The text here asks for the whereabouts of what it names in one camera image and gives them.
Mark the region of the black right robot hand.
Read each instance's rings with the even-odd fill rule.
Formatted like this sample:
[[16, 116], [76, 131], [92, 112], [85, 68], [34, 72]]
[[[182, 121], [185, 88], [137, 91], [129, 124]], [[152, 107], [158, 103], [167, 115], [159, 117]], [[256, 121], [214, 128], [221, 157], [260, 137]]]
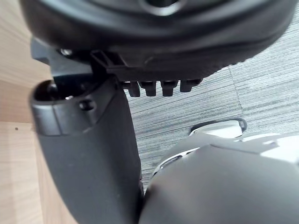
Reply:
[[243, 138], [243, 119], [195, 125], [143, 189], [125, 95], [190, 92], [288, 28], [295, 0], [22, 0], [30, 95], [50, 174], [80, 224], [296, 224], [299, 136]]

